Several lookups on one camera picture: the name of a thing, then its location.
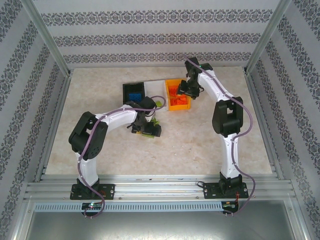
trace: ventilation grille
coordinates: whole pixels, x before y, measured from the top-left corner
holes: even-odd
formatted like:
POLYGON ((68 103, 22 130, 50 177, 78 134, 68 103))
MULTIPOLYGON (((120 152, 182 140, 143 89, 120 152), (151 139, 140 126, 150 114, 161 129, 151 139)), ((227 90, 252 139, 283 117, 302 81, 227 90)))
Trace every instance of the ventilation grille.
MULTIPOLYGON (((82 203, 37 203, 35 212, 80 212, 82 203)), ((106 202, 104 212, 206 212, 222 211, 220 201, 202 202, 106 202)))

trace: beige floor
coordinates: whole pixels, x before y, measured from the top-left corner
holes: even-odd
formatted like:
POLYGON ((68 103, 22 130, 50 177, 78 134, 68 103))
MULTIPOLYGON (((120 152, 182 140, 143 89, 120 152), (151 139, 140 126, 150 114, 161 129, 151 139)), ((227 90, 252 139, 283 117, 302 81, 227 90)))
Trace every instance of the beige floor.
MULTIPOLYGON (((241 96, 254 118, 251 133, 239 140, 239 165, 248 173, 270 174, 271 168, 241 67, 215 67, 221 83, 241 96)), ((73 73, 46 174, 77 174, 68 137, 82 113, 105 113, 122 105, 122 84, 183 78, 184 67, 77 68, 73 73)), ((98 174, 202 175, 218 174, 222 149, 212 128, 215 102, 206 92, 191 102, 190 110, 156 114, 161 137, 132 134, 126 126, 107 135, 98 155, 98 174)), ((244 113, 242 131, 248 128, 244 113)))

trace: orange container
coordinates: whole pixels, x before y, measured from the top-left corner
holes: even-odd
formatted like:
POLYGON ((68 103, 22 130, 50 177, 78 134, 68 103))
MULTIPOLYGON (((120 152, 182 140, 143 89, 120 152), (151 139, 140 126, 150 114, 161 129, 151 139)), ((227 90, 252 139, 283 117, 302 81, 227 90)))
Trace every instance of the orange container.
POLYGON ((181 80, 186 80, 186 79, 179 78, 179 79, 165 80, 165 88, 166 88, 166 94, 168 96, 169 111, 187 110, 187 109, 190 109, 191 107, 191 97, 186 95, 176 96, 173 93, 173 90, 176 91, 176 89, 178 89, 178 86, 181 83, 181 80))

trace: wall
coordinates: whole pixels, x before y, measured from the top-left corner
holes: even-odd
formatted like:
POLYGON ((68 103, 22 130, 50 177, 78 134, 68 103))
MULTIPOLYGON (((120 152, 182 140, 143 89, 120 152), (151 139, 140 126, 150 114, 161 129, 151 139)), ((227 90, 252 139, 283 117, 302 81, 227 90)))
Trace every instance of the wall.
POLYGON ((19 0, 0 1, 0 240, 44 152, 65 80, 19 0))
POLYGON ((245 66, 279 0, 35 0, 70 69, 245 66))
POLYGON ((292 1, 251 73, 312 239, 320 239, 319 17, 319 0, 292 1))

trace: black container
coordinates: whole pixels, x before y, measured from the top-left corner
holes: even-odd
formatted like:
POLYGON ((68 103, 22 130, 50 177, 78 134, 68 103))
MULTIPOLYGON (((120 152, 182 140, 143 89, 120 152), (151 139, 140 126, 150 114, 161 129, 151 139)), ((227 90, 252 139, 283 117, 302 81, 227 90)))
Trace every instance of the black container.
POLYGON ((123 104, 133 101, 139 103, 145 98, 145 85, 143 82, 126 83, 122 85, 123 104))

